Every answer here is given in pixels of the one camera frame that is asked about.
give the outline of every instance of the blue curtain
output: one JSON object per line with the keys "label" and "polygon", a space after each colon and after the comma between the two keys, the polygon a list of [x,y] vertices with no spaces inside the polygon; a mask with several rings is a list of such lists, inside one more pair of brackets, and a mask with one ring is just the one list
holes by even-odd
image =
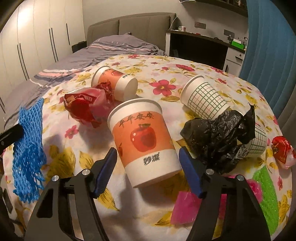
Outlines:
{"label": "blue curtain", "polygon": [[249,43],[240,78],[255,85],[276,117],[296,84],[296,36],[271,0],[247,0]]}

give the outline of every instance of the gray upholstered headboard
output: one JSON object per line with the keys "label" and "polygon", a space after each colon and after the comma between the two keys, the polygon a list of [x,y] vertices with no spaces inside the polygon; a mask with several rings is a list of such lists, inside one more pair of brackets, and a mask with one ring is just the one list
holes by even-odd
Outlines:
{"label": "gray upholstered headboard", "polygon": [[152,12],[133,14],[95,23],[89,26],[87,46],[101,37],[131,32],[133,36],[165,50],[165,31],[170,28],[175,17],[175,13]]}

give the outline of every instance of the gray wall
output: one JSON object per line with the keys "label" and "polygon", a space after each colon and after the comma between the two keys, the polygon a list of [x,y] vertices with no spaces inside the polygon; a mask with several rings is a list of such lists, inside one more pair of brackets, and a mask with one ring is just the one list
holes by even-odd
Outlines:
{"label": "gray wall", "polygon": [[[243,39],[247,34],[248,19],[214,5],[200,2],[179,3],[179,0],[83,0],[83,20],[85,34],[90,25],[120,16],[146,12],[175,12],[187,32],[218,37],[227,42],[224,29],[235,33],[235,38]],[[194,22],[202,22],[206,29],[194,27]]]}

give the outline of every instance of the paper cup with apple print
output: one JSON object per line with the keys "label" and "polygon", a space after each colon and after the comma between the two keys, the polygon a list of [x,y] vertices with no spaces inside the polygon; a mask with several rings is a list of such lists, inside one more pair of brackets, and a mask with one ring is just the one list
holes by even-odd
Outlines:
{"label": "paper cup with apple print", "polygon": [[91,80],[91,86],[110,81],[114,98],[119,101],[127,101],[136,97],[138,81],[127,74],[119,72],[108,66],[100,67]]}
{"label": "paper cup with apple print", "polygon": [[157,102],[138,98],[120,104],[110,113],[108,127],[133,188],[182,170]]}
{"label": "paper cup with apple print", "polygon": [[245,147],[249,150],[247,157],[260,156],[267,147],[266,132],[258,125],[255,125],[255,138],[252,139]]}
{"label": "paper cup with apple print", "polygon": [[229,107],[222,96],[201,75],[194,76],[188,81],[180,100],[200,118],[208,120],[216,119]]}

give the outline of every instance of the black plastic bag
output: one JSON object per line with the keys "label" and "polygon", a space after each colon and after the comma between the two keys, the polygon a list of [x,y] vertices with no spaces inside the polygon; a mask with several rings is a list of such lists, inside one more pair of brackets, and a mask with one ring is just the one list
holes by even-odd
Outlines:
{"label": "black plastic bag", "polygon": [[244,144],[255,138],[254,106],[244,116],[230,110],[215,120],[195,118],[185,123],[180,134],[207,168],[228,173],[247,156]]}

